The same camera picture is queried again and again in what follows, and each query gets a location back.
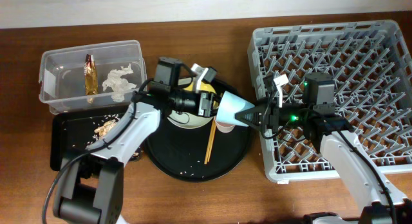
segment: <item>green light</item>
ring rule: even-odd
[[[295,115],[292,115],[292,116],[290,117],[290,119],[291,119],[291,121],[296,121],[296,120],[299,120],[299,117],[297,117],[297,116],[295,116]]]

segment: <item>gold wrapper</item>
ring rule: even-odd
[[[86,95],[97,95],[97,70],[93,60],[93,55],[87,54],[84,63],[84,79],[86,84]],[[89,103],[93,102],[92,98],[88,99]]]

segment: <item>dish rack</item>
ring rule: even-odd
[[[258,28],[248,59],[258,99],[267,96],[263,78],[269,72],[288,76],[286,103],[302,103],[306,74],[329,73],[335,81],[335,113],[354,126],[379,169],[412,172],[412,59],[395,21]],[[285,140],[302,135],[302,129],[281,133]],[[307,140],[291,145],[260,138],[265,173],[272,182],[339,177]]]

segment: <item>white wall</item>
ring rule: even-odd
[[[0,0],[0,28],[412,10],[412,0]]]

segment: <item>round black tray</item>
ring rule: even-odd
[[[237,91],[220,80],[213,80],[217,94]],[[145,153],[164,173],[187,182],[204,182],[219,178],[245,156],[252,139],[249,127],[236,126],[229,133],[216,130],[210,162],[205,165],[205,154],[212,121],[196,129],[176,127],[168,119],[145,142]]]

